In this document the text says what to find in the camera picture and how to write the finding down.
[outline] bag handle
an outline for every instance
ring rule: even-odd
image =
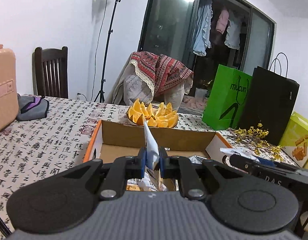
[[[287,78],[287,76],[288,76],[288,69],[289,69],[289,61],[288,61],[288,57],[287,57],[286,54],[283,53],[283,52],[279,52],[279,53],[276,55],[276,58],[272,61],[269,70],[271,70],[271,67],[272,67],[273,62],[275,62],[276,60],[278,60],[277,57],[278,57],[280,54],[283,54],[283,55],[285,56],[285,58],[286,58],[286,74],[285,74],[285,78]]]

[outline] yellow-green bag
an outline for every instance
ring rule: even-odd
[[[285,129],[280,145],[301,167],[308,169],[308,120],[294,112]]]

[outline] chair backrest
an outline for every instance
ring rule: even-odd
[[[68,98],[67,53],[67,47],[35,49],[35,76],[39,96]]]

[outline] light stand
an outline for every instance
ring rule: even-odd
[[[118,2],[121,2],[121,0],[115,0],[113,14],[112,14],[112,19],[111,19],[111,23],[110,23],[109,34],[107,36],[107,42],[106,42],[106,48],[105,48],[105,56],[104,56],[104,63],[103,63],[103,71],[102,71],[102,79],[101,79],[101,89],[98,92],[94,102],[96,102],[98,96],[100,96],[100,103],[104,103],[104,101],[105,101],[103,87],[104,87],[104,82],[106,82],[106,80],[104,79],[106,57],[107,57],[107,51],[108,51],[108,48],[109,48],[109,42],[110,42],[111,33],[113,32],[112,24],[113,24],[114,14],[115,14],[115,10],[116,10],[116,5],[117,5]]]

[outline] gray cloth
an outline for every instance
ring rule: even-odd
[[[20,96],[17,94],[17,98],[19,105],[17,121],[29,121],[47,117],[49,102],[46,99],[39,98],[35,104],[35,98],[37,97]]]

